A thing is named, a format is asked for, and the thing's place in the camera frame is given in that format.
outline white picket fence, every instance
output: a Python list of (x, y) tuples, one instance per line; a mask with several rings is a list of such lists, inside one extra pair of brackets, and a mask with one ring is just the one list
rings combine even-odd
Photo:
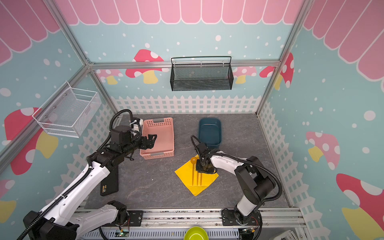
[[(56, 198), (62, 193), (64, 189), (81, 173), (87, 165), (85, 158), (94, 153), (97, 148), (104, 142), (109, 133), (109, 122), (112, 118), (113, 112), (108, 105), (102, 105), (103, 109), (99, 109), (99, 115), (96, 116), (96, 122), (92, 122), (92, 128), (87, 128), (87, 137), (83, 137), (84, 143), (78, 145), (79, 153), (73, 154), (73, 163), (68, 163), (68, 172), (60, 175), (62, 182), (60, 186), (53, 187)], [(46, 200), (46, 204), (50, 203), (53, 199)]]
[(243, 96), (239, 98), (235, 96), (231, 98), (230, 96), (223, 98), (220, 96), (216, 98), (215, 96), (208, 98), (204, 96), (200, 98), (138, 98), (126, 97), (123, 99), (119, 97), (115, 99), (112, 97), (112, 101), (117, 107), (118, 110), (121, 109), (130, 109), (134, 113), (254, 113), (257, 111), (257, 108), (260, 104), (262, 97), (258, 96), (254, 98), (246, 98)]
[(286, 194), (293, 201), (294, 206), (302, 210), (311, 236), (318, 240), (329, 240), (331, 231), (321, 224), (320, 219), (323, 214), (316, 211), (313, 206), (315, 198), (310, 197), (307, 192), (308, 185), (302, 181), (303, 173), (297, 170), (298, 162), (293, 160), (293, 152), (288, 150), (289, 143), (284, 141), (285, 135), (281, 134), (281, 127), (278, 126), (278, 120), (275, 120), (272, 110), (270, 103), (266, 102), (260, 118), (282, 184), (289, 190)]

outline blue plastic tub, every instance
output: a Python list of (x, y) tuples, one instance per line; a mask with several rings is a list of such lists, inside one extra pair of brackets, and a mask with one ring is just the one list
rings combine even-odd
[(199, 139), (208, 148), (218, 148), (221, 144), (221, 122), (217, 118), (202, 118), (199, 121)]

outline yellow napkin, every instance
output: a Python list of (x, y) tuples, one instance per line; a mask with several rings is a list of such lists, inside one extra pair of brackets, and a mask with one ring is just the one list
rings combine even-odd
[(199, 195), (218, 177), (217, 173), (198, 173), (196, 171), (196, 164), (192, 164), (190, 161), (181, 166), (175, 173), (194, 196)]

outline wall-mounted basket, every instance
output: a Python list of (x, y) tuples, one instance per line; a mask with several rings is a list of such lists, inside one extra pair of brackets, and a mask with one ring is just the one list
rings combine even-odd
[(231, 90), (230, 56), (171, 58), (172, 91)]
[(48, 134), (80, 137), (100, 105), (98, 92), (72, 88), (66, 82), (32, 117)]

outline mushroom decal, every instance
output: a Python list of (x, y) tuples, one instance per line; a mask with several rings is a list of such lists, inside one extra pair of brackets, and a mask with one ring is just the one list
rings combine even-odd
[(114, 76), (116, 77), (123, 76), (123, 74), (118, 69), (98, 69), (96, 73), (103, 83), (105, 82), (105, 79), (107, 79), (107, 83), (109, 85), (116, 85), (118, 83), (114, 78)]
[[(9, 114), (4, 120), (6, 141), (3, 145), (12, 141), (17, 134), (32, 120), (32, 114), (38, 108), (23, 108)], [(59, 144), (57, 137), (48, 135), (43, 129), (29, 140), (25, 147), (12, 160), (11, 168), (14, 174), (21, 175), (26, 173), (32, 165), (36, 149), (39, 150), (45, 158), (50, 158)]]
[[(147, 49), (140, 49), (135, 58), (133, 59), (133, 62), (163, 62), (164, 60), (157, 55), (156, 53), (149, 51)], [(125, 72), (125, 75), (127, 75), (130, 78), (136, 78), (143, 74), (144, 76), (144, 83), (151, 84), (151, 83), (157, 83), (158, 79), (155, 76), (154, 71), (161, 71), (161, 72), (168, 72), (169, 68), (143, 68), (143, 69), (127, 69)]]
[[(15, 184), (14, 180), (0, 180), (0, 199)], [(5, 223), (16, 208), (16, 201), (0, 201), (0, 223)]]
[(340, 147), (336, 137), (331, 134), (321, 132), (307, 132), (306, 144), (310, 142), (314, 145), (308, 149), (309, 154), (315, 162), (319, 162), (324, 155), (331, 170), (334, 170), (340, 161)]
[(358, 206), (357, 209), (341, 209), (356, 236), (361, 240), (384, 237), (383, 189), (346, 174), (338, 174), (336, 182), (340, 190)]
[[(284, 66), (283, 66), (283, 69), (281, 70), (279, 76), (277, 77), (277, 80), (275, 82), (275, 89), (277, 91), (280, 90), (280, 84), (281, 84), (281, 81), (284, 79), (284, 82), (285, 82), (285, 86), (287, 88), (289, 88), (291, 86), (291, 83), (292, 83), (292, 78), (293, 78), (293, 67), (294, 67), (294, 61), (293, 61), (293, 55), (292, 53), (289, 53), (288, 55), (288, 59), (287, 61), (285, 62)], [(261, 72), (260, 72), (260, 77), (262, 78), (266, 78), (266, 77), (269, 77), (271, 72), (273, 72), (273, 67), (271, 66), (268, 66), (266, 67), (265, 69), (263, 69)]]
[(243, 84), (245, 83), (245, 76), (256, 76), (256, 68), (255, 67), (238, 67), (235, 68), (233, 71), (233, 76), (237, 77), (237, 80), (235, 83), (237, 84)]

